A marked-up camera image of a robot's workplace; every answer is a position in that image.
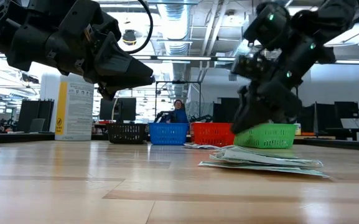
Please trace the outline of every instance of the desk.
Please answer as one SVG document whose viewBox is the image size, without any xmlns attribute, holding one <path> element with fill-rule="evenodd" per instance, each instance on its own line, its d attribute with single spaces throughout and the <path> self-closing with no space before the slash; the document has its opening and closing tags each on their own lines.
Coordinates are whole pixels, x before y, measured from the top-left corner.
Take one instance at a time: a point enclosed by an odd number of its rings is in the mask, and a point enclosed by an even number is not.
<svg viewBox="0 0 359 224">
<path fill-rule="evenodd" d="M 327 131 L 336 135 L 338 140 L 347 140 L 347 138 L 352 138 L 352 141 L 358 140 L 359 128 L 327 128 Z"/>
<path fill-rule="evenodd" d="M 55 134 L 0 134 L 0 143 L 55 140 Z"/>
<path fill-rule="evenodd" d="M 296 136 L 294 139 L 335 139 L 335 136 Z"/>
<path fill-rule="evenodd" d="M 93 126 L 105 128 L 106 124 L 93 124 Z"/>
<path fill-rule="evenodd" d="M 197 167 L 211 151 L 180 146 L 0 144 L 0 223 L 359 223 L 359 151 L 292 152 L 333 179 Z"/>
</svg>

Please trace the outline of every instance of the ceiling duct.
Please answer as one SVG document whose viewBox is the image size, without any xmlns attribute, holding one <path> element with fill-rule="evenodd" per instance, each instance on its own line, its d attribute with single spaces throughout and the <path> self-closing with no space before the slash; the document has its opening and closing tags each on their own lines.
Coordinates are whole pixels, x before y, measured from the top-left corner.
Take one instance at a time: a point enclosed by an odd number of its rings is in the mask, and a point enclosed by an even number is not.
<svg viewBox="0 0 359 224">
<path fill-rule="evenodd" d="M 167 55 L 183 56 L 189 53 L 189 43 L 181 42 L 189 37 L 190 27 L 190 6 L 181 4 L 159 4 L 158 6 L 161 19 L 163 21 L 163 36 L 167 40 L 177 40 L 165 42 Z M 174 80 L 183 80 L 187 71 L 186 63 L 173 63 Z M 183 98 L 183 85 L 173 85 L 175 97 Z"/>
<path fill-rule="evenodd" d="M 146 10 L 138 1 L 123 2 L 121 4 L 100 3 L 100 7 L 104 12 L 146 13 Z M 156 6 L 149 5 L 149 10 L 151 14 L 158 14 Z"/>
</svg>

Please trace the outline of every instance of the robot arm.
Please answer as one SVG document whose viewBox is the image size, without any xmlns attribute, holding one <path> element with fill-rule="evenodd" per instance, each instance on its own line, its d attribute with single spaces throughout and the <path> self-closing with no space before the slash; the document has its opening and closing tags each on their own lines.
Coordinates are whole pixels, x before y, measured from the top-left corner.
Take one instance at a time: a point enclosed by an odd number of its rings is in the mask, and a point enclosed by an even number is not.
<svg viewBox="0 0 359 224">
<path fill-rule="evenodd" d="M 315 12 L 301 11 L 290 17 L 287 9 L 274 2 L 257 7 L 257 18 L 243 37 L 262 49 L 240 55 L 232 73 L 249 78 L 251 83 L 239 90 L 240 107 L 232 131 L 238 134 L 253 126 L 273 120 L 287 123 L 295 118 L 302 102 L 291 89 L 302 83 L 303 75 L 316 61 L 335 61 L 333 48 L 324 44 L 350 28 L 357 0 L 328 0 Z M 268 60 L 262 50 L 281 50 Z"/>
<path fill-rule="evenodd" d="M 0 52 L 10 66 L 29 71 L 38 62 L 81 75 L 107 100 L 154 82 L 149 67 L 118 47 L 120 38 L 118 21 L 91 0 L 0 0 Z"/>
</svg>

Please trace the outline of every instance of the red basket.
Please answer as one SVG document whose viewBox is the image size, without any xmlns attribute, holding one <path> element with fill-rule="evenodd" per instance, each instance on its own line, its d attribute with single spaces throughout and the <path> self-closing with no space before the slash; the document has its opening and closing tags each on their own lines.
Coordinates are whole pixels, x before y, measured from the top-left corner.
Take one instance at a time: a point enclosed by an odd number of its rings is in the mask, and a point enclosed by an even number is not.
<svg viewBox="0 0 359 224">
<path fill-rule="evenodd" d="M 230 131 L 230 123 L 192 123 L 192 142 L 199 145 L 230 146 L 235 135 Z"/>
</svg>

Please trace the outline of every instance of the person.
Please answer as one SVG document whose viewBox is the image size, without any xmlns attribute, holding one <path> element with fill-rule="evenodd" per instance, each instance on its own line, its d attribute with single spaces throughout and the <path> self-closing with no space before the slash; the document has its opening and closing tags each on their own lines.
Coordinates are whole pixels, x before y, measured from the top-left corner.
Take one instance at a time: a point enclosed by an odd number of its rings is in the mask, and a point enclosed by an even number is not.
<svg viewBox="0 0 359 224">
<path fill-rule="evenodd" d="M 167 123 L 189 123 L 186 115 L 185 105 L 181 100 L 175 100 L 175 110 L 167 117 Z"/>
</svg>

